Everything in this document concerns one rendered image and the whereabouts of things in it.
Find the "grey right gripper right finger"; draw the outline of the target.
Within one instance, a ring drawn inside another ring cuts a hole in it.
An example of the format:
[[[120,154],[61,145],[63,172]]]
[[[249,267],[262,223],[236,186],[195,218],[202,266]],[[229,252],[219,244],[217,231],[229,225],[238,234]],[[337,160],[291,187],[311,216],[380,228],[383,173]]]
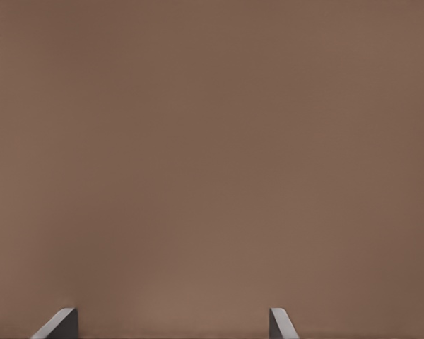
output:
[[[269,339],[300,339],[284,308],[269,309]]]

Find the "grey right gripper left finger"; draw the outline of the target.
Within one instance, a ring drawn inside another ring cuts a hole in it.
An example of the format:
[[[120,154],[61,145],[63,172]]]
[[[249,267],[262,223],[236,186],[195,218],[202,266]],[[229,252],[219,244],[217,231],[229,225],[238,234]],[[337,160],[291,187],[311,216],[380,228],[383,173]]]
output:
[[[30,339],[78,339],[78,310],[59,310]]]

